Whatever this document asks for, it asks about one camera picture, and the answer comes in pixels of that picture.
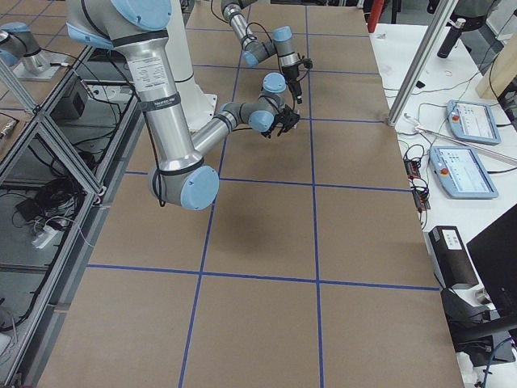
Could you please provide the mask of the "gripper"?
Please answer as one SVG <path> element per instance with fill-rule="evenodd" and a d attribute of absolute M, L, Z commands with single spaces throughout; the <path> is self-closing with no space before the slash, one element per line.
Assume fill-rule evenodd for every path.
<path fill-rule="evenodd" d="M 283 133 L 287 133 L 292 129 L 293 126 L 293 109 L 289 106 L 285 106 L 279 113 L 274 116 L 274 120 L 269 127 L 269 129 L 262 133 L 263 137 L 271 138 L 275 129 L 278 129 L 277 137 L 281 136 Z"/>
<path fill-rule="evenodd" d="M 301 84 L 299 81 L 300 71 L 298 68 L 298 65 L 290 65 L 290 66 L 283 66 L 282 67 L 282 74 L 284 76 L 284 79 L 286 81 L 286 84 L 288 86 L 288 89 L 290 90 L 293 99 L 298 103 L 302 104 L 302 89 Z"/>

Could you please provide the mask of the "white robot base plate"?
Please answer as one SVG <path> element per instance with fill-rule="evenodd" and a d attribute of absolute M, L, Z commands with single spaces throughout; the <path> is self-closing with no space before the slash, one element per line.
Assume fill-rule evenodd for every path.
<path fill-rule="evenodd" d="M 187 121 L 187 127 L 191 133 L 198 132 L 214 116 L 217 103 L 217 95 L 181 95 L 181 104 Z"/>

